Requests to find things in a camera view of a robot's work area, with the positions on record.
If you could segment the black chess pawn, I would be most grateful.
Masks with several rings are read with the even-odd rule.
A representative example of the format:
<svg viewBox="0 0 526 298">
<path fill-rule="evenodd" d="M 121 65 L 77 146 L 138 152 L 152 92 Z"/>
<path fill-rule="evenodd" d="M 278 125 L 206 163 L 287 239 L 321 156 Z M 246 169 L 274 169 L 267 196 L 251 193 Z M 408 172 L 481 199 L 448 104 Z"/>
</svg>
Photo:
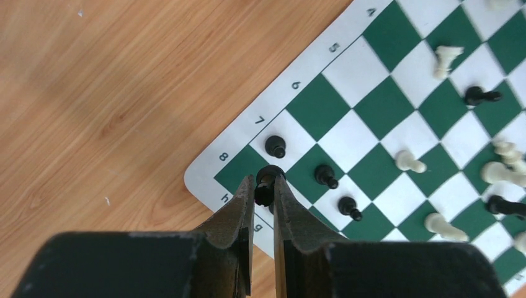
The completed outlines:
<svg viewBox="0 0 526 298">
<path fill-rule="evenodd" d="M 352 197 L 344 196 L 340 198 L 337 207 L 342 215 L 349 216 L 354 221 L 359 222 L 363 218 L 361 211 L 357 208 L 355 199 Z"/>
<path fill-rule="evenodd" d="M 314 178 L 320 185 L 325 185 L 329 189 L 336 189 L 339 185 L 335 178 L 334 170 L 329 165 L 319 165 L 314 171 Z"/>
<path fill-rule="evenodd" d="M 265 151 L 268 155 L 283 158 L 286 154 L 286 143 L 285 140 L 278 136 L 272 135 L 265 140 Z"/>
</svg>

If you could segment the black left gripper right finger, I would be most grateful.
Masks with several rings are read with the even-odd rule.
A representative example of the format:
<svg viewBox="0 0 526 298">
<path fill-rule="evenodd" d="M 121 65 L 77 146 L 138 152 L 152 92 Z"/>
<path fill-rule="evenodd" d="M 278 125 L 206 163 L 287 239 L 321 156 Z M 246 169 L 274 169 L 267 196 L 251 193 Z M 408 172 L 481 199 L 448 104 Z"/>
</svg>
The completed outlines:
<svg viewBox="0 0 526 298">
<path fill-rule="evenodd" d="M 504 297 L 487 258 L 455 242 L 361 242 L 303 207 L 274 183 L 277 297 Z"/>
</svg>

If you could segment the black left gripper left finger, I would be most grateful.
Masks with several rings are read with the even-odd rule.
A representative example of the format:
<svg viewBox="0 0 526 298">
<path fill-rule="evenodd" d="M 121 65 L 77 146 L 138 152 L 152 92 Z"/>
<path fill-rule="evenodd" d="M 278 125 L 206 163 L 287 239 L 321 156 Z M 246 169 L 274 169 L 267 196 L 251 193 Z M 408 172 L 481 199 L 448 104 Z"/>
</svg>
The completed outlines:
<svg viewBox="0 0 526 298">
<path fill-rule="evenodd" d="M 63 232 L 37 251 L 14 297 L 251 295 L 254 177 L 198 227 L 175 232 Z"/>
</svg>

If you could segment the white chess king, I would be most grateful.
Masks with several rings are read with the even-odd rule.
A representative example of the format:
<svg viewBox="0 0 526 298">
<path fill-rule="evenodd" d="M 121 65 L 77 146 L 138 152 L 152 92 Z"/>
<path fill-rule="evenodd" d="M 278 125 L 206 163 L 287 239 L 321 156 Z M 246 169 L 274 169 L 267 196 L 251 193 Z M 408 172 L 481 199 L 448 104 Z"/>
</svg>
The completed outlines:
<svg viewBox="0 0 526 298">
<path fill-rule="evenodd" d="M 445 79 L 450 74 L 453 61 L 463 52 L 463 47 L 438 46 L 435 50 L 438 60 L 434 70 L 434 78 Z"/>
</svg>

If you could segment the green white chess board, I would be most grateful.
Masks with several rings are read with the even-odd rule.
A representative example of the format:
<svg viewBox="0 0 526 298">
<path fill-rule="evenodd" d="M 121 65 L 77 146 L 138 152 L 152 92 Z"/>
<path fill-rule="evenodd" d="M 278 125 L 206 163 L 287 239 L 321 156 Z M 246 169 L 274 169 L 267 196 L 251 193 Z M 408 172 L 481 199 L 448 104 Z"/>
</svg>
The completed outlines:
<svg viewBox="0 0 526 298">
<path fill-rule="evenodd" d="M 438 46 L 463 47 L 445 79 Z M 285 140 L 283 158 L 265 140 Z M 187 189 L 220 209 L 243 178 L 280 167 L 297 200 L 345 237 L 438 241 L 431 213 L 463 230 L 489 259 L 508 295 L 525 285 L 513 246 L 525 222 L 493 215 L 491 195 L 525 202 L 525 189 L 488 184 L 494 143 L 525 151 L 525 2 L 353 1 L 187 168 Z M 329 189 L 314 178 L 334 170 Z M 339 212 L 355 199 L 354 221 Z"/>
</svg>

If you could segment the black chess rook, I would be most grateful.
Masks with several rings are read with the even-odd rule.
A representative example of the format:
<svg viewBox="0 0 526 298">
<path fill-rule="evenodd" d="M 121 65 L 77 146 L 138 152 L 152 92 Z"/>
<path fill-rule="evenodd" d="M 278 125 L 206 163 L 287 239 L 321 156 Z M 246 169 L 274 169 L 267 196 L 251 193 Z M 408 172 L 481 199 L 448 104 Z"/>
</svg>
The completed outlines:
<svg viewBox="0 0 526 298">
<path fill-rule="evenodd" d="M 286 178 L 285 172 L 275 165 L 267 165 L 259 170 L 256 175 L 254 191 L 254 199 L 257 205 L 268 207 L 273 204 L 275 179 L 280 175 Z"/>
</svg>

